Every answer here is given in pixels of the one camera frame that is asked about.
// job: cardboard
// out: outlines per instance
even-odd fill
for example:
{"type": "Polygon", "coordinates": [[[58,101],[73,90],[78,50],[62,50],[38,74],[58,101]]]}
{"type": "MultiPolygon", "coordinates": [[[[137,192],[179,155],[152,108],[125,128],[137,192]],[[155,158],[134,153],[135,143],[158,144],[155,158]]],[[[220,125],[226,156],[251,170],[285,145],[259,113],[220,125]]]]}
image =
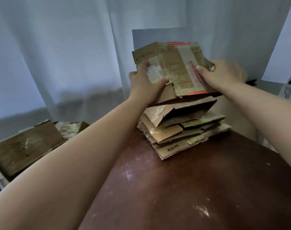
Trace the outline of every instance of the cardboard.
{"type": "Polygon", "coordinates": [[[46,120],[0,141],[0,171],[9,180],[66,140],[46,120]]]}
{"type": "Polygon", "coordinates": [[[145,114],[142,114],[140,119],[146,126],[151,136],[156,140],[156,142],[161,142],[165,139],[168,139],[169,137],[178,134],[183,130],[180,125],[174,125],[170,127],[155,127],[145,114]]]}
{"type": "Polygon", "coordinates": [[[202,125],[202,124],[206,124],[206,123],[210,123],[213,121],[221,121],[225,118],[225,115],[221,115],[221,114],[215,114],[212,111],[208,111],[205,116],[203,116],[201,119],[194,119],[194,120],[189,120],[186,122],[182,122],[180,123],[180,125],[184,128],[187,127],[195,127],[198,125],[202,125]]]}
{"type": "Polygon", "coordinates": [[[192,102],[148,107],[144,113],[155,127],[169,126],[188,120],[199,119],[215,103],[216,99],[209,96],[192,102]]]}
{"type": "Polygon", "coordinates": [[[163,147],[155,147],[153,144],[155,151],[159,155],[159,157],[164,160],[180,151],[183,151],[187,148],[193,147],[199,143],[203,143],[209,139],[209,137],[228,131],[232,127],[228,124],[222,122],[218,127],[211,129],[207,132],[202,133],[201,135],[193,136],[187,139],[181,139],[175,142],[172,142],[163,147]]]}
{"type": "Polygon", "coordinates": [[[154,42],[132,52],[135,64],[148,60],[148,77],[155,83],[162,77],[169,78],[169,85],[161,92],[154,104],[180,97],[215,92],[198,73],[201,65],[209,71],[214,65],[204,58],[197,42],[154,42]]]}
{"type": "Polygon", "coordinates": [[[55,127],[59,130],[65,139],[71,139],[78,133],[89,127],[86,122],[54,122],[55,127]]]}

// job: right hand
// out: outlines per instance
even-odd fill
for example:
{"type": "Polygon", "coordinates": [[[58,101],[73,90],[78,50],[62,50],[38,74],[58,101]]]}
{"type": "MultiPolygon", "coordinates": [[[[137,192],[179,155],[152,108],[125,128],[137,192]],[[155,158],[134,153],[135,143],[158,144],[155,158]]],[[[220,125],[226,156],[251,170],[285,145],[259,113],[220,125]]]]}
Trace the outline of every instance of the right hand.
{"type": "Polygon", "coordinates": [[[202,66],[197,70],[212,88],[223,92],[225,89],[247,81],[247,73],[238,64],[228,64],[225,60],[214,60],[215,71],[209,72],[202,66]]]}

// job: white curtain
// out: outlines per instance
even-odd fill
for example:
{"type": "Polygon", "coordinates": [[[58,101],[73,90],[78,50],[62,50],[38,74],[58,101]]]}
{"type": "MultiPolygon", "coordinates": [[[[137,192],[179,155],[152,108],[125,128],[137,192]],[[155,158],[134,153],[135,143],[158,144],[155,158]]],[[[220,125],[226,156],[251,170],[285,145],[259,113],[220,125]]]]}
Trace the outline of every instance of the white curtain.
{"type": "Polygon", "coordinates": [[[209,59],[236,60],[250,79],[261,78],[290,6],[291,0],[0,0],[0,119],[45,107],[58,121],[99,119],[128,97],[134,42],[175,37],[133,39],[138,29],[184,31],[209,59]]]}

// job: left hand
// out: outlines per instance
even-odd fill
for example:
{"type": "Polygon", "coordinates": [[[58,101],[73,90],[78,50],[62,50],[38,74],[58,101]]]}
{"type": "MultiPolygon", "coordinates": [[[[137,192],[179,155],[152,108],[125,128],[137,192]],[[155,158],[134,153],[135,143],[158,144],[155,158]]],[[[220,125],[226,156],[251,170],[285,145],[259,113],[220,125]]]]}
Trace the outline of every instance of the left hand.
{"type": "Polygon", "coordinates": [[[159,91],[169,81],[168,78],[164,77],[152,84],[146,72],[148,66],[148,61],[141,62],[137,65],[137,72],[129,73],[131,81],[130,98],[140,99],[141,101],[144,101],[147,106],[155,100],[159,91]]]}

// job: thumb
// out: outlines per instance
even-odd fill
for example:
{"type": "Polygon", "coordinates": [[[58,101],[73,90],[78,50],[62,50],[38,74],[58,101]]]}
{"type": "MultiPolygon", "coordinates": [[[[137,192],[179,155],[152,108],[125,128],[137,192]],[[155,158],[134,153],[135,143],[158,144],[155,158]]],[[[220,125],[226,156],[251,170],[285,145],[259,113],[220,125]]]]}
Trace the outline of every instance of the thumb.
{"type": "Polygon", "coordinates": [[[197,71],[200,73],[202,77],[206,77],[210,73],[206,68],[199,65],[197,66],[197,71]]]}
{"type": "Polygon", "coordinates": [[[159,92],[169,81],[169,78],[164,77],[159,79],[156,83],[155,83],[155,87],[157,88],[157,91],[159,92]]]}

